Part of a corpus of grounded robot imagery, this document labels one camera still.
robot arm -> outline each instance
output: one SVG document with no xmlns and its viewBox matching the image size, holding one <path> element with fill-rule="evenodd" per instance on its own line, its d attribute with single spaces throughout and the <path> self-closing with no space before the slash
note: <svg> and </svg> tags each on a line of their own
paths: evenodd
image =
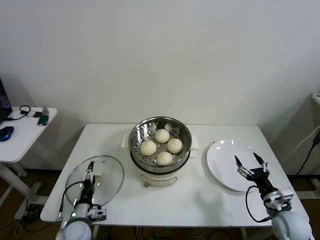
<svg viewBox="0 0 320 240">
<path fill-rule="evenodd" d="M 270 174 L 268 163 L 265 163 L 256 153 L 253 154 L 261 167 L 246 169 L 235 156 L 237 171 L 248 181 L 254 182 L 259 189 L 261 199 L 269 215 L 265 221 L 272 221 L 274 235 L 279 240 L 314 240 L 311 226 L 306 219 L 296 212 L 290 211 L 293 192 L 290 189 L 279 190 L 275 188 L 268 179 Z"/>
<path fill-rule="evenodd" d="M 94 161 L 89 164 L 83 174 L 83 189 L 80 198 L 75 203 L 71 216 L 62 222 L 61 228 L 55 238 L 56 240 L 91 240 L 90 224 L 107 219 L 106 209 L 92 203 L 96 182 L 93 168 Z M 60 209 L 58 221 L 62 220 L 61 213 L 62 209 Z"/>
</svg>

electrical outlet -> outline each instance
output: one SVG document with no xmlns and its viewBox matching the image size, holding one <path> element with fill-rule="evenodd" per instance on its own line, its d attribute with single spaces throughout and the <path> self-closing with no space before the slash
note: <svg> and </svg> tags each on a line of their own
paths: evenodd
<svg viewBox="0 0 320 240">
<path fill-rule="evenodd" d="M 312 94 L 313 100 L 315 100 L 318 104 L 320 104 L 320 92 L 315 92 Z"/>
</svg>

computer mouse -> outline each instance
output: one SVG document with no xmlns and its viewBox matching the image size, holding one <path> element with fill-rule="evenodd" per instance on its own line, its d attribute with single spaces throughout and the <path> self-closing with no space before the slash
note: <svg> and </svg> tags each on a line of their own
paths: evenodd
<svg viewBox="0 0 320 240">
<path fill-rule="evenodd" d="M 15 128 L 13 126 L 5 126 L 4 128 L 0 129 L 0 142 L 10 139 L 14 129 Z"/>
</svg>

laptop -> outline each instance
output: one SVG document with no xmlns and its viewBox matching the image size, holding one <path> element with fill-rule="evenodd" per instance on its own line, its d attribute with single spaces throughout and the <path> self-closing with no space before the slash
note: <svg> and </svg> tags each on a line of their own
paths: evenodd
<svg viewBox="0 0 320 240">
<path fill-rule="evenodd" d="M 4 85 L 0 78 L 0 124 L 12 113 L 12 108 L 7 97 Z"/>
</svg>

floor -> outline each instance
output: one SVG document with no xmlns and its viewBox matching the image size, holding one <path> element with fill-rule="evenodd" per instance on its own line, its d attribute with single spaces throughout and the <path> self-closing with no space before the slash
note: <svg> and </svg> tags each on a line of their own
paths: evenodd
<svg viewBox="0 0 320 240">
<path fill-rule="evenodd" d="M 26 178 L 23 180 L 28 186 L 32 186 L 35 182 L 42 182 L 42 186 L 39 190 L 40 195 L 48 196 L 51 192 L 51 189 L 54 187 L 59 174 L 57 173 L 29 173 Z M 292 181 L 292 184 L 296 191 L 308 191 L 313 190 L 312 184 L 308 180 L 296 179 Z M 0 178 L 0 196 L 5 192 L 7 189 L 8 184 Z M 13 190 L 4 204 L 0 207 L 0 240 L 54 240 L 56 239 L 56 234 L 59 230 L 59 224 L 50 224 L 44 230 L 30 233 L 27 232 L 25 229 L 22 230 L 22 233 L 19 237 L 16 237 L 14 234 L 13 229 L 16 227 L 16 223 L 14 221 L 10 222 L 8 225 L 1 227 L 3 224 L 7 223 L 9 220 L 14 218 L 14 215 L 19 208 L 20 204 L 23 201 L 23 196 Z M 320 239 L 320 200 L 303 200 L 302 201 L 307 213 L 310 217 L 310 223 L 313 230 L 313 235 L 315 239 Z M 45 227 L 47 223 L 42 222 L 41 220 L 36 221 L 33 224 L 27 225 L 27 229 L 29 231 L 35 231 L 42 229 Z M 247 230 L 248 235 L 257 231 L 258 228 L 250 228 Z M 143 239 L 150 239 L 155 236 L 160 236 L 163 234 L 162 238 L 159 239 L 167 239 L 167 240 L 206 240 L 208 236 L 214 232 L 219 230 L 218 228 L 208 228 L 205 230 L 204 234 L 201 237 L 194 237 L 193 235 L 201 234 L 204 229 L 203 228 L 139 228 L 137 239 L 136 240 L 143 240 Z M 134 240 L 135 239 L 135 232 L 133 227 L 100 227 L 97 240 Z M 232 240 L 241 240 L 241 232 L 238 228 L 228 228 L 225 229 L 227 233 L 229 233 Z M 219 230 L 216 233 L 212 234 L 209 240 L 228 240 L 230 239 L 227 233 L 223 230 Z M 274 236 L 269 237 L 267 240 L 276 240 Z"/>
</svg>

